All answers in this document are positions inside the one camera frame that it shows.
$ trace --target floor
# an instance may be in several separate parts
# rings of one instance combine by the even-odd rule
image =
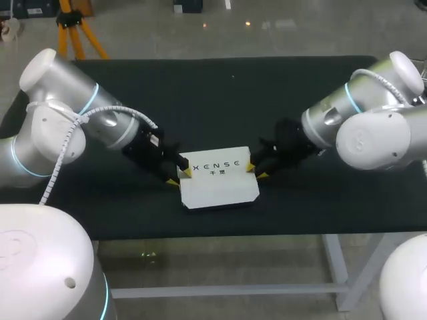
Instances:
[[[176,15],[172,0],[97,0],[96,17],[88,21],[114,59],[381,57],[393,50],[418,60],[427,56],[427,13],[411,0],[230,0],[230,5],[227,10],[223,0],[205,0],[203,14]],[[0,44],[0,121],[29,60],[45,47],[57,48],[54,19],[22,24],[18,44]],[[368,238],[342,236],[350,270]],[[101,243],[99,254],[117,288],[330,280],[321,238],[313,235],[112,241]],[[134,299],[117,301],[117,310],[120,320],[381,319],[377,283],[345,314],[336,312],[331,295]]]

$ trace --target black table mat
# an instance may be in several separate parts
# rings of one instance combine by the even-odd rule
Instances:
[[[200,61],[80,61],[77,65],[125,105],[143,111],[184,151],[259,147],[281,117],[301,112],[344,84],[372,57],[282,57]],[[18,132],[20,93],[0,138]],[[45,184],[2,189],[0,203],[37,203]],[[361,172],[331,150],[299,169],[260,181],[251,207],[189,213],[178,189],[157,182],[89,139],[65,166],[49,205],[74,216],[92,239],[222,235],[369,233],[427,229],[421,164]]]

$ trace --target table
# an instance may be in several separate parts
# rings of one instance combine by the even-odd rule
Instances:
[[[259,147],[281,117],[298,118],[372,57],[272,57],[197,61],[79,61],[77,65],[128,107],[139,109],[181,150]],[[27,100],[18,94],[0,138],[18,132]],[[64,167],[49,204],[74,216],[94,240],[227,235],[325,234],[334,283],[198,288],[123,289],[116,298],[176,295],[337,292],[351,309],[385,257],[393,233],[427,229],[426,178],[420,164],[402,171],[361,172],[331,150],[298,169],[260,181],[251,207],[187,212],[179,191],[141,172],[119,152],[89,140],[84,155]],[[7,189],[0,203],[36,203],[44,185]],[[347,277],[337,233],[372,237],[362,266]]]

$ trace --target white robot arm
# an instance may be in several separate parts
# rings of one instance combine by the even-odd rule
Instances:
[[[356,70],[345,85],[305,110],[301,121],[277,122],[274,141],[262,140],[264,148],[252,153],[248,170],[256,167],[257,177],[267,177],[335,145],[343,160],[358,169],[423,159],[427,113],[423,106],[411,105],[423,90],[411,60],[392,52],[368,69]],[[275,159],[263,167],[266,157]]]
[[[153,121],[124,107],[56,51],[45,49],[34,57],[25,68],[19,86],[28,95],[30,104],[20,132],[9,139],[0,139],[0,188],[30,187],[55,174],[55,164],[70,134],[70,126],[78,117],[89,114],[90,121],[73,132],[64,163],[83,153],[84,129],[108,149],[120,150],[164,182],[178,184],[179,180],[174,177],[176,173],[162,171],[162,161],[172,161],[191,175],[188,160],[174,146],[163,142],[163,131]]]
[[[336,148],[359,170],[405,166],[427,158],[427,105],[367,112],[340,127]]]

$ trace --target tripod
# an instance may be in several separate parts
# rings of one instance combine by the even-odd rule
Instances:
[[[73,46],[74,55],[76,59],[84,59],[85,52],[80,42],[79,32],[77,26],[80,26],[83,33],[86,35],[92,47],[98,52],[102,59],[109,59],[107,53],[102,49],[101,44],[92,33],[89,25],[86,23],[83,15],[79,10],[72,10],[69,0],[59,0],[61,5],[61,12],[56,20],[59,28],[59,54],[67,57],[67,29],[69,37]]]

